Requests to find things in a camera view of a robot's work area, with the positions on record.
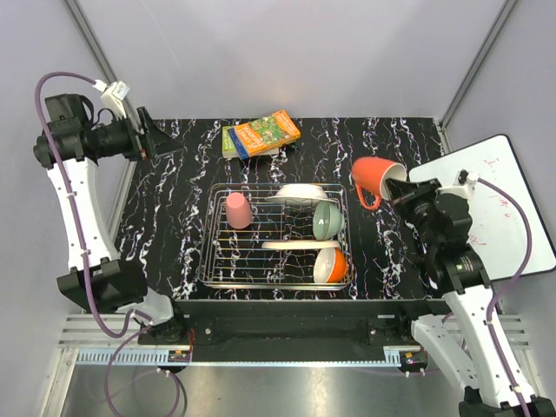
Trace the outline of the orange ceramic mug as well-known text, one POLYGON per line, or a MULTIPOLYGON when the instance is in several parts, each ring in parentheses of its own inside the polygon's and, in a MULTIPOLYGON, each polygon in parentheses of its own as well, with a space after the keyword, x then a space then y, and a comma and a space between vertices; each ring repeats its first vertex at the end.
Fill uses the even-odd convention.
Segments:
POLYGON ((407 179, 407 170, 399 162, 375 156, 364 156, 354 162, 351 175, 361 206, 367 210, 375 211, 382 200, 390 201, 392 199, 386 180, 404 182, 407 179), (365 200, 364 190, 374 197, 374 202, 371 205, 365 200))

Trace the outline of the pale green ceramic bowl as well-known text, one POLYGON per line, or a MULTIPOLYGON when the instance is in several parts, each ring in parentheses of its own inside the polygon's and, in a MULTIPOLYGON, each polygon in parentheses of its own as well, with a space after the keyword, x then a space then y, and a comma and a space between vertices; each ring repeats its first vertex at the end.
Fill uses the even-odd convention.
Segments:
POLYGON ((318 241, 330 240, 344 227, 345 218, 334 202, 319 202, 314 210, 313 234, 318 241))

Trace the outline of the white paper plate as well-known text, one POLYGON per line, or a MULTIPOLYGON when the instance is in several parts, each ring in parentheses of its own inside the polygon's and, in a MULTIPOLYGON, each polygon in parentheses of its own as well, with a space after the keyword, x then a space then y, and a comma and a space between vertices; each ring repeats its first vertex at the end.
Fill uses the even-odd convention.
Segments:
POLYGON ((265 200, 294 207, 314 207, 320 202, 333 202, 321 186, 310 183, 285 184, 265 200))

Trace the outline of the orange bowl white inside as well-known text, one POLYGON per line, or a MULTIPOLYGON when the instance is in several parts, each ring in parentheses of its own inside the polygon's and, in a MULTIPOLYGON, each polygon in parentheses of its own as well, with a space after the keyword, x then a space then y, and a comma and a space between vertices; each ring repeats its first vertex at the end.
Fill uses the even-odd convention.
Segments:
POLYGON ((314 283, 332 284, 340 282, 347 274, 348 263, 338 248, 323 248, 314 263, 314 283))

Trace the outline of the pink plastic cup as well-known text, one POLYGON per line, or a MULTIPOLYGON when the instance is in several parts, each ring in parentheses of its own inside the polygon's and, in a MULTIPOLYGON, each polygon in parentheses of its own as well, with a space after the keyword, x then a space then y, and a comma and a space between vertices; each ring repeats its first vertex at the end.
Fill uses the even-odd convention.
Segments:
POLYGON ((228 195, 225 201, 228 224, 235 229, 244 229, 253 221, 252 209, 246 197, 240 192, 228 195))

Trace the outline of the pink cream floral plate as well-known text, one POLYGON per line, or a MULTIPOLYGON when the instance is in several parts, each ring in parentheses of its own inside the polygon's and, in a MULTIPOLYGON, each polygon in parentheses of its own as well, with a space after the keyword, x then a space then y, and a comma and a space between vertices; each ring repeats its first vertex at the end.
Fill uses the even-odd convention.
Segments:
POLYGON ((320 250, 324 248, 339 248, 337 241, 267 241, 261 245, 266 250, 320 250))

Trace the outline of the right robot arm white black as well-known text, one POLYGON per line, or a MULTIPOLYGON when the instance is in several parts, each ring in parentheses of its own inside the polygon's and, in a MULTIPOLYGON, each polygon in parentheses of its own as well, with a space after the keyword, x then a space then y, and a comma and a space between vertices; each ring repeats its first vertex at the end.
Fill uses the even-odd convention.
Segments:
POLYGON ((553 416, 552 401, 537 395, 516 361, 495 311, 484 262, 469 244, 473 218, 469 202, 488 181, 462 170, 454 185, 386 179, 387 199, 403 220, 415 226, 425 250, 421 272, 449 307, 465 345, 458 344, 436 314, 407 314, 394 323, 405 344, 418 342, 461 392, 461 416, 553 416))

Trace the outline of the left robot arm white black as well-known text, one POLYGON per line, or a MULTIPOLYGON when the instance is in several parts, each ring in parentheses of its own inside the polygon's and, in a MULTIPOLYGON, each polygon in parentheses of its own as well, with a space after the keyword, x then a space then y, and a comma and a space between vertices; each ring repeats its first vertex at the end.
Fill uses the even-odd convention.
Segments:
POLYGON ((93 105, 83 95, 51 96, 45 104, 54 141, 41 134, 33 152, 56 191, 67 234, 69 271, 57 278, 59 291, 89 313, 134 311, 139 320, 157 326, 167 343, 181 342, 188 323, 175 315, 167 296, 148 286, 138 264, 121 259, 109 236, 96 170, 102 158, 140 162, 180 151, 182 145, 159 129, 144 107, 137 110, 141 128, 135 129, 127 117, 94 124, 93 105))

